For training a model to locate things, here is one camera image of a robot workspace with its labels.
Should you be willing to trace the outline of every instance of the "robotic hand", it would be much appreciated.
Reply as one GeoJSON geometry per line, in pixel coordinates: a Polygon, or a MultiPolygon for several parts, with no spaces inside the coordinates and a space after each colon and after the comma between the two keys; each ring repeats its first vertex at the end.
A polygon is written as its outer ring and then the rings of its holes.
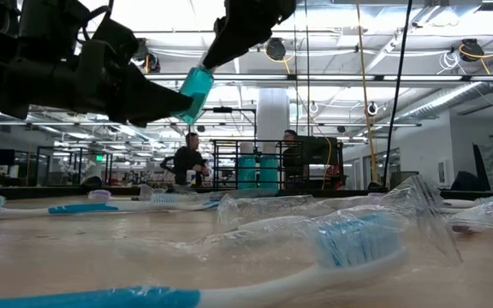
{"type": "MultiPolygon", "coordinates": [[[[205,68],[265,42],[271,28],[292,15],[296,1],[225,0],[226,16],[215,23],[217,37],[205,68]]],[[[79,0],[23,0],[19,12],[16,0],[0,0],[0,111],[25,120],[30,104],[36,104],[144,127],[187,110],[191,98],[151,83],[131,63],[145,42],[110,18],[112,6],[110,0],[90,12],[79,0]],[[89,38],[86,24],[101,14],[105,17],[89,38]],[[76,56],[81,28],[85,41],[76,56]]]]}

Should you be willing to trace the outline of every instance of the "teal bin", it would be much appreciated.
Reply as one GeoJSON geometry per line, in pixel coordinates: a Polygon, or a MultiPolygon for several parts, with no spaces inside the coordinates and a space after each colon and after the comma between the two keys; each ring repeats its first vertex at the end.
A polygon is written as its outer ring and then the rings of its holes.
{"type": "Polygon", "coordinates": [[[279,162],[276,156],[267,155],[260,158],[260,188],[279,190],[278,166],[279,162]]]}
{"type": "Polygon", "coordinates": [[[204,68],[190,69],[186,80],[181,85],[180,93],[193,98],[193,103],[188,110],[176,112],[173,116],[187,124],[194,124],[201,115],[213,84],[214,77],[210,71],[204,68]]]}
{"type": "Polygon", "coordinates": [[[256,159],[253,156],[239,157],[239,189],[256,188],[256,159]]]}

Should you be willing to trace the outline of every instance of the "wooden table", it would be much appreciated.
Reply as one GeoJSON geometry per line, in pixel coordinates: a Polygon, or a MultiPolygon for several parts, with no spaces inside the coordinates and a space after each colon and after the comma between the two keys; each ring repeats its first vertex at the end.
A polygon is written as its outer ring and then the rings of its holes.
{"type": "MultiPolygon", "coordinates": [[[[35,208],[63,201],[20,203],[35,208]]],[[[246,258],[231,250],[203,259],[163,243],[216,232],[215,211],[0,221],[0,298],[143,284],[232,287],[287,275],[311,262],[296,247],[278,247],[287,254],[281,259],[267,253],[246,258]],[[299,257],[289,261],[292,256],[299,257]]],[[[465,262],[458,268],[433,264],[426,252],[416,251],[405,269],[377,284],[284,306],[493,308],[493,232],[461,236],[459,247],[465,262]]]]}

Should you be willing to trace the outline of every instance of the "ceiling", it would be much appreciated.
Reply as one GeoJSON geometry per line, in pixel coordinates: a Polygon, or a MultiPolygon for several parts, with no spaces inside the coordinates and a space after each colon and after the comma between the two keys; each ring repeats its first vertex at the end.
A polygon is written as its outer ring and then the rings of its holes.
{"type": "MultiPolygon", "coordinates": [[[[107,4],[106,0],[82,0],[89,8],[107,4]]],[[[493,10],[481,9],[483,0],[451,0],[449,7],[426,7],[425,1],[414,1],[412,21],[423,20],[422,27],[411,27],[407,34],[403,74],[447,75],[482,74],[480,62],[459,62],[457,51],[448,55],[451,48],[457,50],[462,39],[477,39],[486,55],[493,54],[493,10]],[[428,10],[431,18],[426,18],[428,10]]],[[[250,52],[221,66],[217,74],[361,74],[358,21],[356,8],[352,4],[333,4],[331,0],[307,1],[296,14],[274,28],[274,37],[282,39],[287,48],[287,65],[272,62],[264,53],[264,45],[254,46],[250,52]]],[[[336,1],[336,3],[355,3],[355,1],[336,1]]],[[[367,74],[396,75],[401,51],[402,27],[406,13],[406,0],[363,1],[370,3],[361,6],[361,24],[364,28],[363,45],[367,74]]],[[[214,39],[211,32],[214,20],[224,15],[223,1],[215,0],[115,0],[112,18],[135,31],[138,38],[148,39],[149,48],[161,63],[161,74],[186,74],[199,60],[214,39]]],[[[99,20],[88,26],[95,31],[99,20]]],[[[490,70],[493,57],[487,59],[490,70]]],[[[176,89],[181,81],[156,81],[176,89]]],[[[362,127],[348,127],[345,133],[338,133],[339,124],[359,124],[365,122],[364,90],[359,80],[355,82],[322,83],[313,81],[311,90],[306,85],[281,82],[272,85],[268,82],[217,82],[205,107],[233,107],[256,109],[258,89],[261,86],[279,86],[287,89],[291,103],[300,103],[299,108],[312,108],[310,114],[317,123],[332,123],[315,130],[315,135],[331,137],[363,136],[362,127]]],[[[407,82],[400,89],[398,109],[416,104],[421,98],[452,85],[449,82],[416,81],[407,82]]],[[[395,83],[371,82],[366,88],[369,102],[375,102],[381,112],[389,113],[395,97],[395,83]]],[[[476,104],[488,103],[485,99],[476,104]]],[[[0,121],[16,122],[0,114],[0,121]]],[[[75,115],[58,110],[37,108],[28,121],[43,122],[41,130],[54,134],[71,143],[86,143],[93,140],[101,144],[144,142],[144,147],[132,143],[129,150],[145,151],[151,147],[161,157],[172,153],[181,144],[185,126],[170,126],[176,119],[159,121],[148,128],[111,126],[103,124],[100,115],[75,115]],[[72,122],[91,123],[87,126],[69,125],[72,122]]],[[[252,138],[252,114],[215,114],[206,112],[201,123],[214,123],[205,126],[202,139],[211,138],[252,138]],[[227,126],[218,123],[226,122],[227,126]]],[[[291,126],[296,127],[296,119],[291,126]]],[[[300,116],[300,123],[308,122],[306,112],[300,116]]],[[[305,125],[299,125],[305,131],[305,125]]]]}

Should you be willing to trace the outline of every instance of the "black shirt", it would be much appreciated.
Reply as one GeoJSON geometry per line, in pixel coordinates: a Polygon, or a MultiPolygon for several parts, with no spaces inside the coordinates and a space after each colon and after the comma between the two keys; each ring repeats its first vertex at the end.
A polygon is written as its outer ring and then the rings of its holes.
{"type": "Polygon", "coordinates": [[[297,153],[295,147],[288,148],[282,153],[282,166],[284,167],[287,179],[292,176],[302,176],[304,174],[301,154],[297,153]]]}
{"type": "MultiPolygon", "coordinates": [[[[201,167],[205,166],[203,158],[199,152],[192,150],[186,146],[181,147],[176,151],[174,158],[173,171],[175,173],[175,182],[178,185],[186,185],[187,179],[186,174],[188,170],[193,169],[193,166],[199,165],[201,167]]],[[[203,176],[202,173],[197,173],[197,178],[200,179],[203,176]]],[[[197,181],[197,186],[200,186],[202,181],[197,181]]]]}

